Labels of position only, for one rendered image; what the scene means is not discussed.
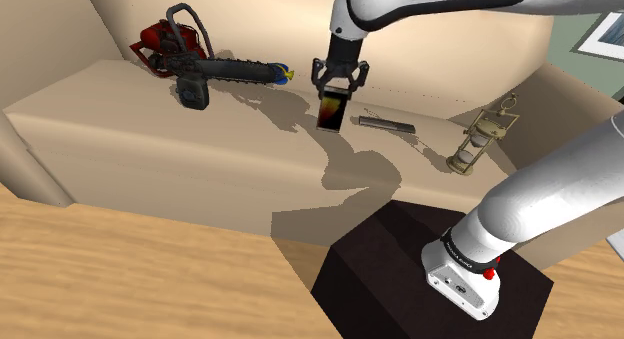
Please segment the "beige sofa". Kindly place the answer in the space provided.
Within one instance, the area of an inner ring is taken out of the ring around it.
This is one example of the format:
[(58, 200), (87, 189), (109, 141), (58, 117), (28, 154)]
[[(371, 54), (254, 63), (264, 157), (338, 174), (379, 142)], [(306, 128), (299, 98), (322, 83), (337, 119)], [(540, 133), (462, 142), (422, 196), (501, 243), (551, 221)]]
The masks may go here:
[(82, 203), (271, 236), (286, 256), (331, 244), (394, 197), (459, 201), (449, 178), (370, 132), (316, 127), (320, 99), (227, 83), (183, 108), (124, 64), (98, 63), (13, 105), (4, 184)]

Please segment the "red and black chainsaw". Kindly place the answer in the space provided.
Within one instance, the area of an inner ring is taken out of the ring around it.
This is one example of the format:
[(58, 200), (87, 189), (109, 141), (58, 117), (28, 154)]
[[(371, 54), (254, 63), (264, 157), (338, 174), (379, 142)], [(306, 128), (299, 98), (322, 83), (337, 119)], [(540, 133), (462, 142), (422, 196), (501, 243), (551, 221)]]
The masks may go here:
[(249, 84), (284, 85), (294, 71), (283, 63), (218, 58), (196, 12), (186, 3), (166, 11), (166, 17), (140, 32), (130, 49), (159, 78), (174, 77), (180, 103), (204, 110), (210, 103), (211, 79)]

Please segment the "dark robot stand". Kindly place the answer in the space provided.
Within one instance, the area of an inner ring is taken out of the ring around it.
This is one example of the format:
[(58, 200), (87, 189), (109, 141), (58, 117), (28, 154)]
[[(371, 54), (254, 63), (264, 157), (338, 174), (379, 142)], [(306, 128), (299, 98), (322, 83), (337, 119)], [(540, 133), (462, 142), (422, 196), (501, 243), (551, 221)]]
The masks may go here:
[(330, 247), (311, 293), (343, 339), (533, 339), (553, 282), (515, 252), (483, 321), (427, 284), (422, 248), (462, 216), (392, 200)]

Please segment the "black phone with orange screen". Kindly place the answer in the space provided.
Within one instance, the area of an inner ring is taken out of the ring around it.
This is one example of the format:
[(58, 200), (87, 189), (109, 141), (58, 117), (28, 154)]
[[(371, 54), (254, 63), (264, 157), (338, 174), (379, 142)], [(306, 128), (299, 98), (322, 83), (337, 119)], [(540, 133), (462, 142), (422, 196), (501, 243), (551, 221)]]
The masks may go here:
[(339, 132), (349, 99), (350, 93), (347, 89), (326, 86), (321, 96), (316, 127)]

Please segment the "white framed wall picture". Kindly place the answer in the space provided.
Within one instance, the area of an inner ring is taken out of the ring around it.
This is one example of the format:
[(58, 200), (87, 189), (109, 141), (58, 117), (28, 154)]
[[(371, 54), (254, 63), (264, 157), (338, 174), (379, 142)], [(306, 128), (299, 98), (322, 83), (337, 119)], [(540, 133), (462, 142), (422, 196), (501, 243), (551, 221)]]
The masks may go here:
[(601, 15), (571, 51), (624, 62), (624, 11)]

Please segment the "grey remote control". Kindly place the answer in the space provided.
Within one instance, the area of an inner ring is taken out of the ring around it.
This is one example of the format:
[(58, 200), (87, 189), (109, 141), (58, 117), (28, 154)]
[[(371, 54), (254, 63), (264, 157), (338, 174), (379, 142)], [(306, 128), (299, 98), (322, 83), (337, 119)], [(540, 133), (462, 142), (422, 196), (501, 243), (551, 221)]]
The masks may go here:
[(404, 132), (409, 134), (414, 134), (416, 132), (415, 126), (409, 123), (396, 122), (392, 120), (387, 120), (378, 117), (371, 116), (359, 116), (358, 124), (361, 126), (384, 129), (384, 130), (392, 130), (398, 132)]

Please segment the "brass hourglass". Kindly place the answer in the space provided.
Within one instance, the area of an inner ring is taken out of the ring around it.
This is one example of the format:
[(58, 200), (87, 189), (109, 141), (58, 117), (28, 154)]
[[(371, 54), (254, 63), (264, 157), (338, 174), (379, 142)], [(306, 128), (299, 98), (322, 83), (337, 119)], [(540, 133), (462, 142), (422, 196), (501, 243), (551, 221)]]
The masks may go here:
[(455, 173), (468, 176), (473, 166), (495, 142), (505, 138), (519, 115), (510, 112), (518, 102), (516, 93), (509, 94), (497, 108), (482, 109), (467, 129), (465, 138), (452, 156), (446, 158), (446, 165)]

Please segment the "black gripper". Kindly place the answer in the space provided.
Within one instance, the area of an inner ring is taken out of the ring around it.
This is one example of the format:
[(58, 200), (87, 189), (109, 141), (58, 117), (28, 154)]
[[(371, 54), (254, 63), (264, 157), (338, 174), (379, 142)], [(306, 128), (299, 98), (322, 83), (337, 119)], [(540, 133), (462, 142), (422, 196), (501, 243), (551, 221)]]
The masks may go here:
[(346, 40), (332, 34), (326, 60), (313, 59), (311, 82), (320, 100), (324, 98), (325, 87), (334, 78), (348, 79), (348, 99), (365, 85), (370, 66), (367, 61), (359, 62), (362, 43), (362, 39)]

